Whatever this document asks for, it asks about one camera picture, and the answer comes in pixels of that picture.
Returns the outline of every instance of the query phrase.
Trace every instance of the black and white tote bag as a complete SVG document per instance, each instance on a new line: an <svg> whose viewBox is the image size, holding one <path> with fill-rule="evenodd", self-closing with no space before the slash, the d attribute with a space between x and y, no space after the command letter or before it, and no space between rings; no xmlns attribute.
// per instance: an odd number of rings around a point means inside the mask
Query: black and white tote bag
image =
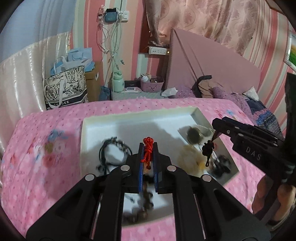
<svg viewBox="0 0 296 241"><path fill-rule="evenodd" d="M88 102L84 66L45 79L44 96L47 110Z"/></svg>

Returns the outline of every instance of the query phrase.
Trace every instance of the purple pillow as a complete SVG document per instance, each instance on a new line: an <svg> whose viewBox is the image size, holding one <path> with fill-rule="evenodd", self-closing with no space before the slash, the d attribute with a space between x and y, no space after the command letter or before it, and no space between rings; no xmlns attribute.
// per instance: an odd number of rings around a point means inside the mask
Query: purple pillow
<svg viewBox="0 0 296 241"><path fill-rule="evenodd" d="M252 123L254 125L257 125L254 118L253 118L251 109L250 109L248 103L246 102L246 100L244 99L243 95L230 94L220 87L214 87L214 88L212 88L212 91L213 91L214 98L231 100L243 111L243 113L246 114L247 117L249 117L249 119L252 121Z"/></svg>

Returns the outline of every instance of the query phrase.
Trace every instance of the pink plastic basket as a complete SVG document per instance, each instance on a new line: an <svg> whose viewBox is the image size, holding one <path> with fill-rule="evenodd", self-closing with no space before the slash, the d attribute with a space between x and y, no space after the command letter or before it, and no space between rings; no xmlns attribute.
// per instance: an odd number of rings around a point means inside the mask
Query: pink plastic basket
<svg viewBox="0 0 296 241"><path fill-rule="evenodd" d="M152 78L157 79L157 83L151 83L150 81L143 82L141 81L141 89L144 92L160 92L163 86L163 78L160 76L152 76Z"/></svg>

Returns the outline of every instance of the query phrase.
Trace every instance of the pink headboard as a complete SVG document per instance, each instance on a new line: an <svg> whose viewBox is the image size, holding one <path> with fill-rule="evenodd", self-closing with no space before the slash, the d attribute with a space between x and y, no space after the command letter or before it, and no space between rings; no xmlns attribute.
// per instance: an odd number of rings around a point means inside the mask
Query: pink headboard
<svg viewBox="0 0 296 241"><path fill-rule="evenodd" d="M259 68L211 39L172 29L170 51L166 88L181 85L191 88L200 76L212 75L215 82L230 92L243 93L252 86L258 89Z"/></svg>

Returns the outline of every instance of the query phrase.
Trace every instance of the black bracelet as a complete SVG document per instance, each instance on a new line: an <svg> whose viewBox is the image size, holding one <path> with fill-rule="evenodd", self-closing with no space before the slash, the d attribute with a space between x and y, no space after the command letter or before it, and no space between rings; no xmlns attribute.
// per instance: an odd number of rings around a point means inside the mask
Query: black bracelet
<svg viewBox="0 0 296 241"><path fill-rule="evenodd" d="M109 166L118 167L118 166L121 165L121 164L113 164L113 163L110 163L110 162L106 162L105 148L110 144L116 145L124 153L127 153L129 155L133 154L131 149L129 148L129 146L124 144L123 141L118 140L117 137L111 137L110 139L107 139L106 141L104 141L104 143L103 143L103 145L102 145L102 147L100 148L100 151L99 151L100 164L96 167L99 171L103 171L104 175L107 175L107 170L110 173Z"/></svg>

